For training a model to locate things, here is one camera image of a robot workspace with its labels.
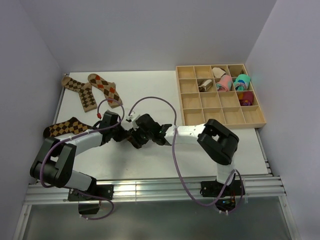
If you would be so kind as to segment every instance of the sock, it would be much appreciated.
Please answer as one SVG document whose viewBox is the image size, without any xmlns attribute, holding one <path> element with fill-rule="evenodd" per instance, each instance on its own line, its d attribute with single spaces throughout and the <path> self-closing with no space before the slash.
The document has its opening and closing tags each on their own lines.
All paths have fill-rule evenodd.
<svg viewBox="0 0 320 240">
<path fill-rule="evenodd" d="M 115 99 L 122 104 L 122 100 L 116 91 L 116 85 L 114 82 L 108 82 L 95 73 L 92 73 L 88 76 L 88 81 L 92 86 L 101 90 L 106 99 Z M 118 103 L 111 100 L 108 101 L 108 104 L 111 108 L 116 108 L 119 106 Z"/>
<path fill-rule="evenodd" d="M 71 77 L 65 76 L 62 79 L 62 86 L 79 94 L 84 112 L 96 109 L 97 103 L 92 93 L 92 86 L 89 83 L 82 83 Z"/>
<path fill-rule="evenodd" d="M 67 121 L 46 127 L 43 131 L 43 137 L 58 137 L 69 133 L 76 135 L 86 131 L 87 129 L 91 129 L 91 126 L 80 122 L 76 117 L 72 117 Z"/>
</svg>

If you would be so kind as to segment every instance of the wooden box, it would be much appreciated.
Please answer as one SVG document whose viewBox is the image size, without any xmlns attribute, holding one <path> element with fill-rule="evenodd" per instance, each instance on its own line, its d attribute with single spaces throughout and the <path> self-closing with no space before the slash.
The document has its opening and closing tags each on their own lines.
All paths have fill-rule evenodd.
<svg viewBox="0 0 320 240">
<path fill-rule="evenodd" d="M 230 129 L 261 128 L 266 124 L 252 82 L 248 91 L 254 95 L 252 106 L 240 106 L 239 94 L 232 83 L 230 91 L 218 92 L 220 78 L 214 77 L 212 68 L 223 69 L 233 82 L 239 73 L 248 74 L 244 64 L 215 64 L 177 66 L 175 68 L 182 122 L 185 126 L 206 123 L 216 119 Z M 198 85 L 211 79 L 213 86 L 207 92 L 199 92 Z"/>
</svg>

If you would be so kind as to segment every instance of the checkered sock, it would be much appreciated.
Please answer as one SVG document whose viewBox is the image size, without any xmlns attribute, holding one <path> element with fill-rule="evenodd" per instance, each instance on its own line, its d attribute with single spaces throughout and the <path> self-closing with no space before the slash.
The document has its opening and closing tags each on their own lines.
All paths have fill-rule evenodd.
<svg viewBox="0 0 320 240">
<path fill-rule="evenodd" d="M 92 86 L 101 90 L 106 99 L 115 99 L 122 104 L 122 100 L 116 91 L 116 85 L 114 82 L 108 82 L 95 73 L 92 73 L 88 76 L 88 81 Z M 111 100 L 108 101 L 108 104 L 111 108 L 116 108 L 119 106 L 118 103 Z"/>
<path fill-rule="evenodd" d="M 71 77 L 65 76 L 62 79 L 62 86 L 79 94 L 84 112 L 97 108 L 95 97 L 92 93 L 92 86 L 89 83 L 82 83 Z"/>
<path fill-rule="evenodd" d="M 56 123 L 46 127 L 43 131 L 43 137 L 58 137 L 69 133 L 76 135 L 91 128 L 91 126 L 80 122 L 76 117 L 72 117 L 68 121 Z"/>
</svg>

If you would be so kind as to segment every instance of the brown rolled sock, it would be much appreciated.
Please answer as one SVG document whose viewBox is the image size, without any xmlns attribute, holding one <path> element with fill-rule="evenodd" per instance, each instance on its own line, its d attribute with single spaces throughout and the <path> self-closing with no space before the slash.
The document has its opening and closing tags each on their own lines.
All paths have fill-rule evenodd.
<svg viewBox="0 0 320 240">
<path fill-rule="evenodd" d="M 72 117 L 67 121 L 60 122 L 48 126 L 43 131 L 43 137 L 58 137 L 63 134 L 79 134 L 83 133 L 84 131 L 91 129 L 92 127 L 80 122 L 76 117 Z"/>
<path fill-rule="evenodd" d="M 122 104 L 122 100 L 116 91 L 116 85 L 114 82 L 108 82 L 99 75 L 92 73 L 88 76 L 89 83 L 103 92 L 106 99 L 115 99 Z M 119 106 L 115 101 L 109 100 L 108 104 L 111 108 Z"/>
<path fill-rule="evenodd" d="M 92 93 L 92 86 L 90 83 L 82 83 L 74 80 L 69 76 L 65 76 L 62 79 L 61 84 L 66 89 L 77 92 L 79 94 L 81 104 L 85 113 L 98 107 L 95 97 Z"/>
</svg>

